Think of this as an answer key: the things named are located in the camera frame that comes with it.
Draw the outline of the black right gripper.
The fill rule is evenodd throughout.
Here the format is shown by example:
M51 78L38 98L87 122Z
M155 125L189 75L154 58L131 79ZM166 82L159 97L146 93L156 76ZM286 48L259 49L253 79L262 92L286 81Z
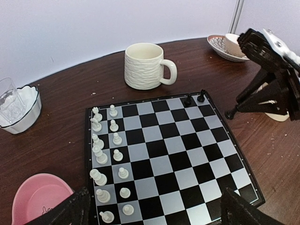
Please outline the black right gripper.
M293 67L272 66L273 72L261 68L250 84L236 97L234 113L289 114L300 120L300 79ZM264 83L268 85L259 89Z

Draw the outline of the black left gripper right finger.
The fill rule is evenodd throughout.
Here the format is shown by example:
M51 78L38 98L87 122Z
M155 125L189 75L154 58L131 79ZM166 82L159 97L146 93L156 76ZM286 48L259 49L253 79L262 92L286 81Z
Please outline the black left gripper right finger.
M223 225L284 225L259 211L230 188L226 188L221 196L221 223Z

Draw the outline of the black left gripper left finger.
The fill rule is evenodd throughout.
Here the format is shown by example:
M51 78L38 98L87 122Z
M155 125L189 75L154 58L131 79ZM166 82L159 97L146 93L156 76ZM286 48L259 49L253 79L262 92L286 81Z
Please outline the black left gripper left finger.
M70 197L49 212L29 221L28 225L88 225L90 193L86 187L75 191Z

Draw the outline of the black chess piece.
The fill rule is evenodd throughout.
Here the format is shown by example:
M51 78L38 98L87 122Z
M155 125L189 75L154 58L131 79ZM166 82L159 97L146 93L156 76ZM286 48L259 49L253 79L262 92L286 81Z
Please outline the black chess piece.
M225 117L228 120L233 120L236 113L237 113L237 110L235 108L232 110L228 110L225 112Z

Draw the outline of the black chess pawn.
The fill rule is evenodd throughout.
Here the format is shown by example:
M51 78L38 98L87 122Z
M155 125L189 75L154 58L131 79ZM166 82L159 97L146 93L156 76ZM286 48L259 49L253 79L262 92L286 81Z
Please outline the black chess pawn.
M185 107L189 107L189 106L191 106L191 104L192 104L192 96L191 96L191 94L188 94L187 95L187 97L186 97L186 99L184 100L184 106Z
M203 103L205 101L205 90L201 90L199 96L197 97L197 101Z

